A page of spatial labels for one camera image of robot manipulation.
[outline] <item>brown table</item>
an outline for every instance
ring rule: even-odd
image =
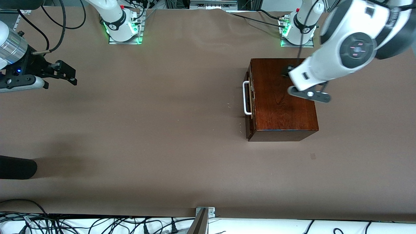
[[[80,8],[67,15],[69,26],[82,20]],[[39,10],[28,18],[54,46],[60,27]],[[18,30],[45,47],[27,23]],[[0,97],[0,153],[40,165],[37,179],[0,181],[0,197],[50,213],[191,216],[214,206],[222,217],[416,220],[412,51],[330,82],[332,101],[316,104],[320,131],[305,140],[247,142],[250,59],[296,54],[279,47],[275,27],[221,10],[160,10],[142,45],[109,45],[89,6],[85,25],[46,56],[73,66],[78,86],[48,79],[49,90]]]

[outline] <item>wooden box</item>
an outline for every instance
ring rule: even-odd
[[[293,84],[281,73],[289,64],[296,59],[251,60],[243,82],[249,141],[300,141],[319,130],[315,103],[287,93]]]

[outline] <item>black cylinder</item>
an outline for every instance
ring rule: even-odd
[[[37,164],[31,159],[0,155],[0,179],[29,179],[36,170]]]

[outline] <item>wooden cabinet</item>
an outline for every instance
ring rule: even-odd
[[[300,141],[319,130],[315,103],[287,93],[281,75],[296,59],[252,59],[243,82],[249,141]]]

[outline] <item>drawer handle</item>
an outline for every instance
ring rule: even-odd
[[[246,81],[244,81],[244,82],[243,82],[243,102],[244,102],[244,113],[245,113],[246,115],[252,115],[252,113],[251,113],[251,112],[248,112],[248,111],[247,111],[247,103],[245,102],[245,85],[246,85],[246,84],[250,84],[250,81],[246,80]]]

